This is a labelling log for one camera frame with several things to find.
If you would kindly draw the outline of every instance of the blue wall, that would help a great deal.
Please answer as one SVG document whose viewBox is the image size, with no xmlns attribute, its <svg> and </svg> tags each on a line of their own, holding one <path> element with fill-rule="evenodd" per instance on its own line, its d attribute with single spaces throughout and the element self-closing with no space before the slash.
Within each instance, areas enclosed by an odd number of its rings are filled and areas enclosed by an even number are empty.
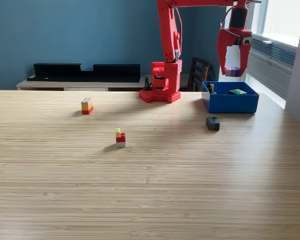
<svg viewBox="0 0 300 240">
<path fill-rule="evenodd" d="M 206 16 L 194 7 L 180 9 L 183 73 L 193 56 L 209 61 L 207 55 L 216 55 L 209 31 L 218 27 L 207 30 L 215 17 L 206 8 L 210 19 L 197 25 L 196 18 Z M 82 63 L 83 70 L 137 63 L 149 74 L 154 61 L 163 61 L 155 0 L 0 0 L 0 89 L 16 89 L 34 73 L 34 63 Z"/>
<path fill-rule="evenodd" d="M 193 56 L 210 62 L 213 66 L 214 78 L 217 80 L 220 72 L 217 40 L 226 7 L 201 6 L 195 11 Z"/>
</svg>

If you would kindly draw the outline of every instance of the blue bin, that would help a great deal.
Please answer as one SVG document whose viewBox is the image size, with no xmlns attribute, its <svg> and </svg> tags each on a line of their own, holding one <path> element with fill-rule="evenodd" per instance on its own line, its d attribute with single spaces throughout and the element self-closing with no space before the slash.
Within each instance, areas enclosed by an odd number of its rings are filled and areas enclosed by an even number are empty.
<svg viewBox="0 0 300 240">
<path fill-rule="evenodd" d="M 259 94 L 243 81 L 220 82 L 210 81 L 214 84 L 214 92 L 210 94 L 208 82 L 203 82 L 202 100 L 209 113 L 220 114 L 254 114 L 257 111 Z M 230 90 L 240 89 L 247 94 L 230 95 Z"/>
</svg>

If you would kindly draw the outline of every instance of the yellow lego brick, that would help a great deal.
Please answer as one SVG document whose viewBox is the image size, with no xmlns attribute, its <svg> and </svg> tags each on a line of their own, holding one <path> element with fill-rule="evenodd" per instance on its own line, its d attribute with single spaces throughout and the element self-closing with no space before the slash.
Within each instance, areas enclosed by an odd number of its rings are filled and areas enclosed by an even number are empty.
<svg viewBox="0 0 300 240">
<path fill-rule="evenodd" d="M 82 111 L 89 111 L 94 106 L 94 103 L 92 102 L 89 106 L 81 106 Z"/>
<path fill-rule="evenodd" d="M 121 129 L 120 128 L 116 128 L 115 129 L 115 137 L 116 138 L 120 138 L 121 137 Z"/>
<path fill-rule="evenodd" d="M 91 100 L 91 98 L 86 97 L 85 99 L 83 99 L 83 101 L 81 102 L 81 106 L 82 107 L 89 107 L 91 104 L 94 104 Z"/>
</svg>

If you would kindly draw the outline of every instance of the robotic arm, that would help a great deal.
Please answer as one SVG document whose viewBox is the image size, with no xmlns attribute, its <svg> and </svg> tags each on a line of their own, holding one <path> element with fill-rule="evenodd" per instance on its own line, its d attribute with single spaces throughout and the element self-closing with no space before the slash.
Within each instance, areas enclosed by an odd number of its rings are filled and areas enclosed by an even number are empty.
<svg viewBox="0 0 300 240">
<path fill-rule="evenodd" d="M 139 93 L 146 102 L 166 101 L 172 103 L 180 98 L 180 73 L 182 60 L 179 59 L 182 51 L 182 22 L 177 7 L 220 6 L 231 7 L 221 22 L 217 41 L 217 51 L 221 72 L 228 77 L 241 77 L 248 65 L 251 49 L 251 30 L 245 29 L 248 3 L 261 3 L 260 0 L 157 0 L 160 18 L 161 40 L 165 62 L 152 63 L 152 92 Z M 229 28 L 222 27 L 227 14 L 231 12 Z M 180 20 L 178 32 L 175 11 Z M 227 47 L 239 45 L 240 67 L 227 67 Z"/>
</svg>

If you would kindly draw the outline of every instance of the chair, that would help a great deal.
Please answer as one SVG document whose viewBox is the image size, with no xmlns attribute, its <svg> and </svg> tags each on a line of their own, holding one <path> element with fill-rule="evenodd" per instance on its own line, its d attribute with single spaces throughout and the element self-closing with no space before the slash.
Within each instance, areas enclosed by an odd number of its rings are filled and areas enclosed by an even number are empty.
<svg viewBox="0 0 300 240">
<path fill-rule="evenodd" d="M 194 57 L 192 59 L 187 91 L 192 92 L 195 84 L 195 91 L 202 92 L 203 82 L 207 80 L 212 81 L 212 72 L 213 67 L 211 63 Z"/>
</svg>

